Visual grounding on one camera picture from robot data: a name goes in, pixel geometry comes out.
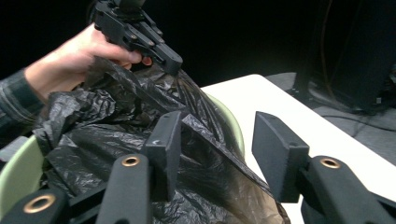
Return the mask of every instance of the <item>hand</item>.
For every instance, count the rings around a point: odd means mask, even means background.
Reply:
[[[43,101],[53,91],[71,91],[85,80],[94,56],[107,58],[127,69],[133,63],[151,65],[138,51],[128,51],[106,41],[93,24],[59,48],[25,69],[26,80]]]

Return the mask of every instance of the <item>finger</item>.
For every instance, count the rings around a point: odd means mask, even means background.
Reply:
[[[107,58],[109,60],[117,60],[120,62],[140,63],[142,55],[137,51],[128,51],[118,45],[111,43],[98,44],[94,50],[94,55]]]
[[[125,69],[130,70],[132,68],[132,64],[131,63],[127,63],[127,64],[124,64],[122,67],[124,67]]]
[[[113,63],[118,64],[119,66],[125,67],[125,68],[129,67],[130,65],[132,65],[130,62],[120,62],[119,60],[110,60],[110,61],[113,62]]]
[[[144,58],[142,59],[142,64],[144,64],[144,65],[152,65],[152,60],[151,60],[151,58],[150,58],[150,57],[144,57]]]

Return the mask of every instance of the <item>metal ring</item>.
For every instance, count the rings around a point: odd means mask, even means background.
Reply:
[[[23,211],[25,213],[29,213],[29,214],[41,212],[41,211],[47,209],[48,207],[50,207],[54,202],[55,202],[55,195],[53,195],[53,194],[41,195],[41,196],[34,198],[29,203],[27,203],[23,207]]]
[[[122,161],[123,166],[135,166],[140,162],[140,159],[137,157],[128,157]]]
[[[329,167],[329,168],[332,168],[332,169],[338,169],[338,168],[341,167],[341,164],[338,163],[338,161],[335,161],[335,160],[330,159],[330,158],[321,159],[320,162],[321,162],[324,166]]]

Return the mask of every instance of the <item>plastic wrinkle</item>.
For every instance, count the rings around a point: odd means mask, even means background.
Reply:
[[[154,223],[290,223],[216,105],[184,71],[172,77],[156,64],[131,72],[96,58],[82,87],[50,96],[34,129],[48,162],[43,185],[75,197],[106,183],[113,162],[139,153],[158,118],[176,110],[176,195],[152,204]]]

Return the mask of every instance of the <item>person's arm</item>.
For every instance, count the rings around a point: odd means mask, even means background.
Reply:
[[[0,82],[0,148],[27,133],[44,104],[32,92],[24,70]]]
[[[53,91],[71,91],[83,82],[94,56],[131,68],[133,63],[151,64],[137,51],[128,51],[106,41],[93,24],[44,58],[26,68],[25,75],[36,95],[47,101]]]
[[[94,57],[130,68],[149,65],[137,51],[108,43],[93,24],[59,48],[0,83],[0,148],[30,130],[53,91],[71,91],[85,80]]]

